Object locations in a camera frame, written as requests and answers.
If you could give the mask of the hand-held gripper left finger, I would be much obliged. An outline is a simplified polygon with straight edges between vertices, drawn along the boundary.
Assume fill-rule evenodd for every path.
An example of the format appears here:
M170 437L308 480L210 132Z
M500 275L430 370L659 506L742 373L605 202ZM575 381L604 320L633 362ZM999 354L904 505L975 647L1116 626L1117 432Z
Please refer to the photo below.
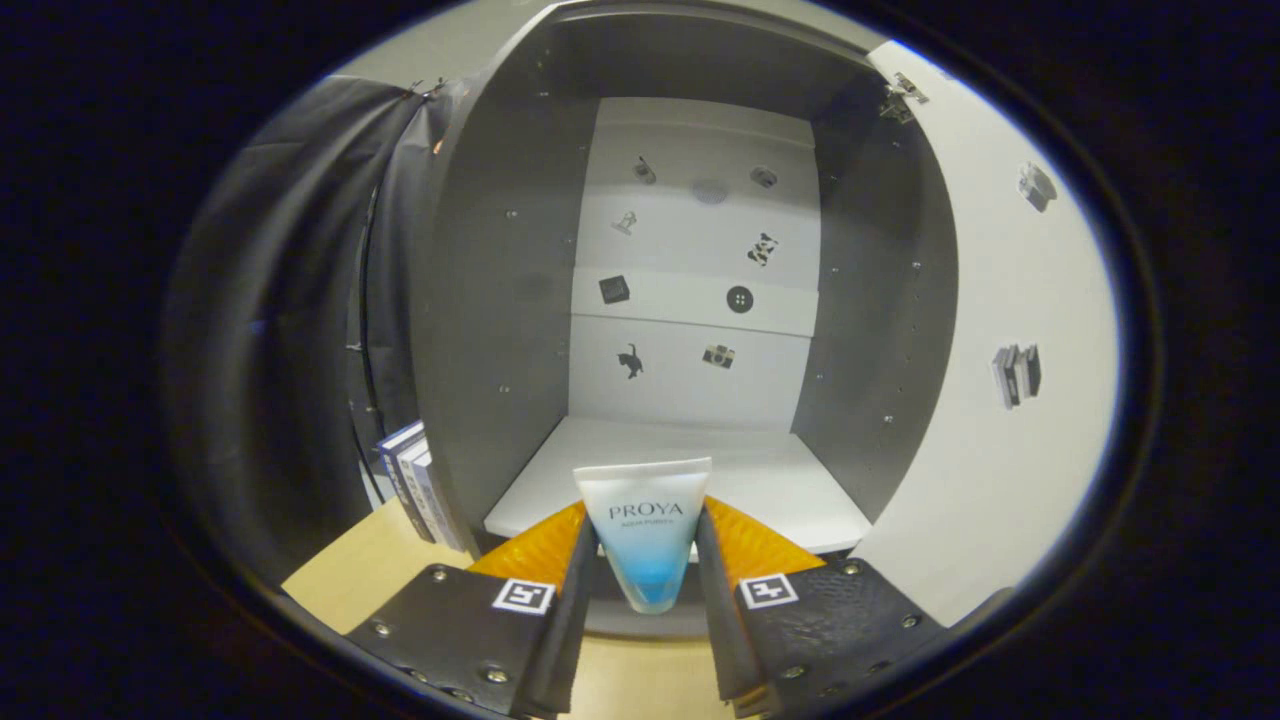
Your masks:
M571 708L596 548L571 503L468 568L426 566L348 639L488 712L556 719Z

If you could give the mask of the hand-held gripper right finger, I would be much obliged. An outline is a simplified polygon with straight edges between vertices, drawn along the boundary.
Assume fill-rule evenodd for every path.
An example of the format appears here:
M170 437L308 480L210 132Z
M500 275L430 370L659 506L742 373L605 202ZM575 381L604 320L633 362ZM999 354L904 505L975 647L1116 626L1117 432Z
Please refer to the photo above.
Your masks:
M705 498L698 570L721 700L737 719L861 705L946 629L863 559L827 561Z

